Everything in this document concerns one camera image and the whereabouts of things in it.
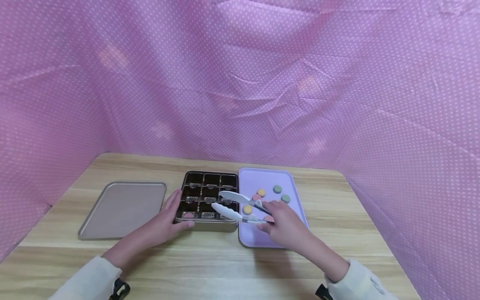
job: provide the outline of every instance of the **pink cookie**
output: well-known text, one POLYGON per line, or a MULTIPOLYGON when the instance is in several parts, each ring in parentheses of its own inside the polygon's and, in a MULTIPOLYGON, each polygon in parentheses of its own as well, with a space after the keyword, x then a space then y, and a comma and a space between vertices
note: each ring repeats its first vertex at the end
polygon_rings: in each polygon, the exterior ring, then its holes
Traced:
POLYGON ((255 194, 252 196, 252 200, 257 201, 257 200, 262 200, 259 194, 255 194))
POLYGON ((272 217, 272 216, 269 216, 269 215, 266 215, 266 216, 264 217, 264 220, 265 220, 265 221, 270 221, 270 222, 275 222, 275 220, 273 219, 273 217, 272 217))

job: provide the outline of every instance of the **green macaron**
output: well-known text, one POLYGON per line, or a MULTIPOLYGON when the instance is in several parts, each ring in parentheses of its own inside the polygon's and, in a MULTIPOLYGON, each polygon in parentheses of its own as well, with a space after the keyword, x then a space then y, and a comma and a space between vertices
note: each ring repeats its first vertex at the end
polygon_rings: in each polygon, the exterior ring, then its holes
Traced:
POLYGON ((282 192, 282 187, 279 185, 276 185, 273 187, 273 191, 277 194, 280 194, 282 192))
POLYGON ((283 194, 282 197, 280 198, 283 202, 289 203, 290 202, 290 196, 287 194, 283 194))

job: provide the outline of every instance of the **metal tin box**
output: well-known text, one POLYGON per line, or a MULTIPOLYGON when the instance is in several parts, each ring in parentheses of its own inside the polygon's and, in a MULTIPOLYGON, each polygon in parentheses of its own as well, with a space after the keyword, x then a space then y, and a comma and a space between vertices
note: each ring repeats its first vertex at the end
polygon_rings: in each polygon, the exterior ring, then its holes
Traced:
POLYGON ((218 214, 211 206, 218 202, 234 211, 239 211, 237 202, 223 199, 220 191, 239 191, 239 177, 234 173, 188 171, 182 185, 182 195, 176 222, 195 221, 194 231, 234 232, 238 222, 218 214))

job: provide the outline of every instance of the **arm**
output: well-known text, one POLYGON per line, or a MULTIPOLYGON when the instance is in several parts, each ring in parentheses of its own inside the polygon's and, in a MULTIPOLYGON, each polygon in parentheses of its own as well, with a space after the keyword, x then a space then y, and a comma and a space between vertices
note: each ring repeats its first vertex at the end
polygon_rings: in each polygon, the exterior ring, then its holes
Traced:
POLYGON ((314 236, 284 202, 262 203, 272 213, 275 225, 258 228, 277 244, 302 255, 325 273, 334 300, 397 300, 370 270, 355 260, 345 260, 314 236))
POLYGON ((158 215, 83 266, 49 300, 109 299, 115 280, 136 255, 194 226, 192 221, 173 224, 180 196, 181 191, 175 191, 158 215))

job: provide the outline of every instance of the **white sleeve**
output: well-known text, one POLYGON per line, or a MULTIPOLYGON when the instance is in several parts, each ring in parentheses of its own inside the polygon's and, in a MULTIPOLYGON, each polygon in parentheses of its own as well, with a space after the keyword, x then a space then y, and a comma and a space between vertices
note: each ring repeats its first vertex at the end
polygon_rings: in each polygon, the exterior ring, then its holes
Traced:
POLYGON ((121 270, 97 256, 57 290, 49 300, 107 300, 121 270))
POLYGON ((356 260, 349 260, 347 274, 337 283, 325 276, 328 292, 334 300, 398 300, 382 285, 377 276, 356 260))

